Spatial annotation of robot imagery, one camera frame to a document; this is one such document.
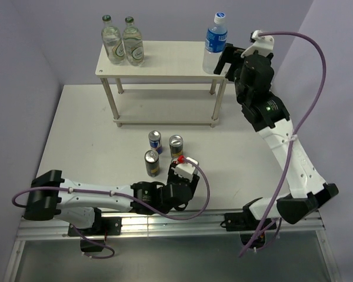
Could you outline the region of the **plastic water bottle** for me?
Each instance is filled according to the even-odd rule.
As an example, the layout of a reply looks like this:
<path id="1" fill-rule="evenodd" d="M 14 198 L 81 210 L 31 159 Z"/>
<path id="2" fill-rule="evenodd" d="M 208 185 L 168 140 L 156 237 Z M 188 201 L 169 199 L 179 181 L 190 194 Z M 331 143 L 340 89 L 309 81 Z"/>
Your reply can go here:
<path id="1" fill-rule="evenodd" d="M 217 12 L 214 16 L 214 23 L 208 27 L 205 37 L 202 68 L 206 73 L 214 73 L 219 57 L 225 48 L 227 35 L 226 14 Z"/>

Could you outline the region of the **black gold can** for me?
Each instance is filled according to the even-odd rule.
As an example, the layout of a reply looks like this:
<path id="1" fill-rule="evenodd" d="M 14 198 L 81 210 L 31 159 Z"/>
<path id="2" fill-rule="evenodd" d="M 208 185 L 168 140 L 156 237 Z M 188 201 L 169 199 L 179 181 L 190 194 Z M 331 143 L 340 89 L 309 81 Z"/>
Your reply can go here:
<path id="1" fill-rule="evenodd" d="M 159 175 L 159 154 L 155 150 L 148 150 L 144 154 L 146 172 L 148 176 Z"/>
<path id="2" fill-rule="evenodd" d="M 172 135 L 169 138 L 169 148 L 171 157 L 179 157 L 183 155 L 184 140 L 180 135 Z"/>

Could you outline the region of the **blue red bull can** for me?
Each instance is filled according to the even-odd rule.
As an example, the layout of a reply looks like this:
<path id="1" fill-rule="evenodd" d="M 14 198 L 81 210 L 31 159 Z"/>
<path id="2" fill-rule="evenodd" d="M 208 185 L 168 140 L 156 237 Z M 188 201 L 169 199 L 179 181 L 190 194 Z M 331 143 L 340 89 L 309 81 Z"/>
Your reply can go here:
<path id="1" fill-rule="evenodd" d="M 150 131 L 148 134 L 149 145 L 159 155 L 162 153 L 162 136 L 157 130 Z"/>

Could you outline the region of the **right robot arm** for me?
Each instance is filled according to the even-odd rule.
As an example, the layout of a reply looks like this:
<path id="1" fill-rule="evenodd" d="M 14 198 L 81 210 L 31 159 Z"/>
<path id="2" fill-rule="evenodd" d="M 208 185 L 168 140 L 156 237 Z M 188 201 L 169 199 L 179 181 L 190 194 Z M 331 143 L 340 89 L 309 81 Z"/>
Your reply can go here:
<path id="1" fill-rule="evenodd" d="M 226 44 L 214 72 L 220 74 L 225 64 L 230 65 L 225 77 L 235 85 L 236 99 L 244 117 L 286 171 L 289 193 L 277 197 L 263 223 L 274 229 L 272 219 L 282 218 L 295 224 L 335 197 L 338 188 L 317 172 L 293 132 L 284 103 L 270 91 L 274 76 L 273 54 L 263 56 L 254 51 L 244 56 L 243 52 L 242 48 Z"/>

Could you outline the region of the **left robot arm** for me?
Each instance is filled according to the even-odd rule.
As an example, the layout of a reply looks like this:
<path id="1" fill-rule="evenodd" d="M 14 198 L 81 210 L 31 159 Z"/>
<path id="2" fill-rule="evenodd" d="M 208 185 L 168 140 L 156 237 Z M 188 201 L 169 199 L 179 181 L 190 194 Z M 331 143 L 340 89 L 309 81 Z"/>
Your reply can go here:
<path id="1" fill-rule="evenodd" d="M 86 234 L 102 230 L 102 209 L 123 213 L 168 214 L 183 211 L 193 199 L 199 176 L 191 164 L 171 163 L 165 184 L 137 182 L 122 186 L 98 186 L 62 178 L 60 170 L 50 170 L 31 183 L 24 218 L 30 221 L 59 219 Z"/>

